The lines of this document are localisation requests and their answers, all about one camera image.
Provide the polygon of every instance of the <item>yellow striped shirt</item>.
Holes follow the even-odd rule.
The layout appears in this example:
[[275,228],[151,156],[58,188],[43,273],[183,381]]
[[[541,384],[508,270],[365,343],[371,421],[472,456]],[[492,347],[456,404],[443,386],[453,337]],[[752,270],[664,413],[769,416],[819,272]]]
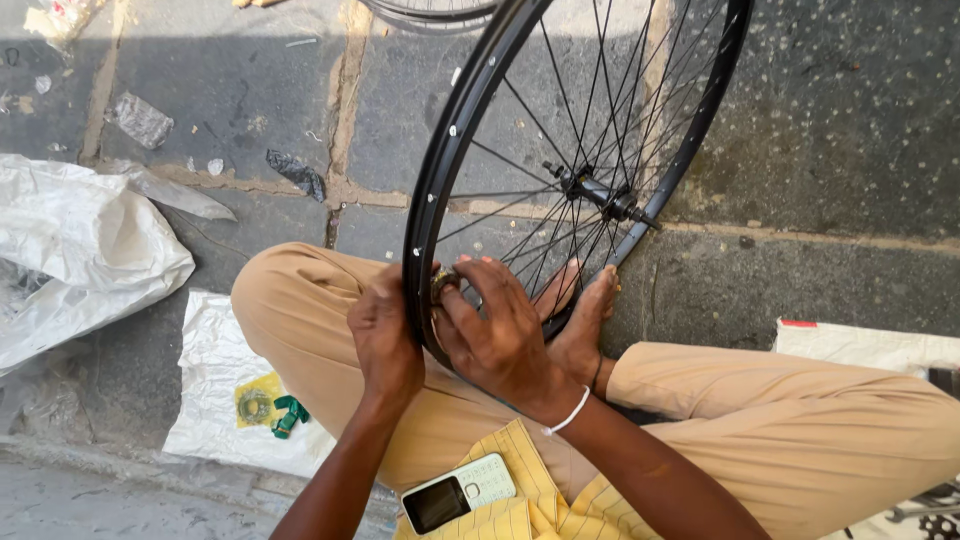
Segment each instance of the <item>yellow striped shirt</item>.
[[[516,485],[516,497],[481,506],[423,538],[660,539],[603,475],[593,479],[573,505],[568,505],[547,474],[540,454],[519,419],[474,444],[460,465],[491,453],[503,456]],[[410,522],[401,516],[397,520],[394,538],[416,540],[419,537],[411,529]]]

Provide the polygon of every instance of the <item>mobile phone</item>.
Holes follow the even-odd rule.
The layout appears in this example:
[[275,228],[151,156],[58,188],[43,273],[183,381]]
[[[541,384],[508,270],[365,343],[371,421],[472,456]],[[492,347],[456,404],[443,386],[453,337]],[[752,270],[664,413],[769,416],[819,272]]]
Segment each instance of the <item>mobile phone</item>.
[[503,456],[487,454],[405,491],[400,501],[414,532],[423,535],[480,506],[515,495]]

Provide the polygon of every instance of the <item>khaki trousers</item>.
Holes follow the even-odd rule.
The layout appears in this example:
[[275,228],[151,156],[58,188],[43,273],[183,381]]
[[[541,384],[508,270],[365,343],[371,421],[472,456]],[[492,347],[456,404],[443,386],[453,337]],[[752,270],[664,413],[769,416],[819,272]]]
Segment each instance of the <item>khaki trousers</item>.
[[[251,348],[334,436],[363,393],[347,311],[385,264],[301,243],[253,258],[232,301]],[[816,538],[960,473],[960,402],[897,373],[796,356],[637,343],[608,400],[676,423],[644,429],[734,494],[774,538]],[[453,468],[517,413],[427,359],[378,479],[397,492]],[[568,501],[597,470],[524,418]]]

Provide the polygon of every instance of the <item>yellow paper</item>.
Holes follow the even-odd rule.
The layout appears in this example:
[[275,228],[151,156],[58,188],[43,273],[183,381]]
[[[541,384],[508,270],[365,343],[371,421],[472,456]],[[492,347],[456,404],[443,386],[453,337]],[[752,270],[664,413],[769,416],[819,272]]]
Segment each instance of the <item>yellow paper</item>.
[[237,428],[270,426],[274,420],[283,418],[286,410],[274,408],[274,400],[286,395],[280,376],[276,371],[237,386],[233,390],[233,405],[237,415]]

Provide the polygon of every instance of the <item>white thread bracelet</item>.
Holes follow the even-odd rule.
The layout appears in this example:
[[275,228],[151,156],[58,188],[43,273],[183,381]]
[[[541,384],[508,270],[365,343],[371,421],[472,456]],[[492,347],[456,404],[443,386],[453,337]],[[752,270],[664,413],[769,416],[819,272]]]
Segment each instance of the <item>white thread bracelet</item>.
[[573,409],[573,412],[571,412],[570,415],[566,417],[566,420],[560,422],[560,424],[557,424],[553,428],[543,428],[542,431],[544,435],[548,437],[552,436],[557,431],[562,430],[563,428],[566,428],[567,424],[569,424],[570,422],[573,422],[573,419],[576,418],[577,414],[580,413],[580,409],[584,408],[584,405],[587,403],[587,398],[590,397],[590,387],[584,384],[584,390],[585,390],[584,397],[583,399],[580,400],[580,404],[577,405],[577,408]]

